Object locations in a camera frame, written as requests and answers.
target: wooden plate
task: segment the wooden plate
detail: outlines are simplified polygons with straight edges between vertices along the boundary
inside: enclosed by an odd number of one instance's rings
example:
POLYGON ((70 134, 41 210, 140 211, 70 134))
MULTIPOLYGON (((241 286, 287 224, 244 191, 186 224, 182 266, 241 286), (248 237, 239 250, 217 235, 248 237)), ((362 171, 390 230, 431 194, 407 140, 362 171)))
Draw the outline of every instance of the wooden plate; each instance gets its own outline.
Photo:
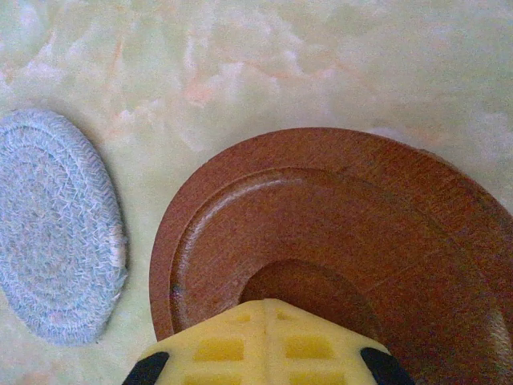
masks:
POLYGON ((508 212, 429 153, 332 128, 258 136, 169 205, 156 336, 279 298, 385 343, 421 383, 511 383, 512 238, 508 212))

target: woven coaster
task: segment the woven coaster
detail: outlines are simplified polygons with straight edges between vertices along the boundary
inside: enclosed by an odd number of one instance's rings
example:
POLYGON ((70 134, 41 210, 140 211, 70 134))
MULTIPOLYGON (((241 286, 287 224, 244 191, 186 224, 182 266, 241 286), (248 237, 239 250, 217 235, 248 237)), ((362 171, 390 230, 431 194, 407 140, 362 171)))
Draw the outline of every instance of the woven coaster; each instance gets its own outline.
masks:
POLYGON ((0 123, 0 282, 21 320, 58 345, 94 342, 123 281, 125 238, 107 171, 66 118, 0 123))

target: yellow plastic object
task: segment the yellow plastic object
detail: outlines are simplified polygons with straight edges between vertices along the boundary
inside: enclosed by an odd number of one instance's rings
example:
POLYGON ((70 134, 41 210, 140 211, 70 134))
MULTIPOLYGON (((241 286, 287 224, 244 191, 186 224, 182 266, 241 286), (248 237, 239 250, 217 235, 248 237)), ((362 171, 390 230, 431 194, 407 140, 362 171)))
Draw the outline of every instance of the yellow plastic object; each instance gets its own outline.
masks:
POLYGON ((243 303, 150 347, 170 354, 157 385, 366 385, 373 339, 283 301, 243 303))

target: white marble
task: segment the white marble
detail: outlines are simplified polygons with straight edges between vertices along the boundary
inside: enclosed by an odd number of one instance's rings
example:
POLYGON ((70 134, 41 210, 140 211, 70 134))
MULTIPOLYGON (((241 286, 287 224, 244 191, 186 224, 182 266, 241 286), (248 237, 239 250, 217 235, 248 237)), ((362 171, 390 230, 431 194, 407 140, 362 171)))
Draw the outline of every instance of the white marble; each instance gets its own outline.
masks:
POLYGON ((179 186, 280 128, 375 132, 445 157, 513 212, 508 0, 12 0, 0 5, 0 113, 48 107, 103 156, 130 237, 98 344, 57 348, 0 297, 0 383, 121 383, 155 337, 151 247, 179 186))

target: black tip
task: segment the black tip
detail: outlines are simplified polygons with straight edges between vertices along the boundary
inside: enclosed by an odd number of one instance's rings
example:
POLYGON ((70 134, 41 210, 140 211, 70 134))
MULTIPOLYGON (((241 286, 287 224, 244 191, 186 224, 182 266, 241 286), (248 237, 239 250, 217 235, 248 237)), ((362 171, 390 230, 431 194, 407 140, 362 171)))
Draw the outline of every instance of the black tip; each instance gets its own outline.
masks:
POLYGON ((165 351, 141 359, 130 371, 123 385, 155 385, 168 359, 169 353, 165 351))
POLYGON ((360 355, 378 385, 415 385, 410 375, 393 356, 372 347, 364 347, 360 355))

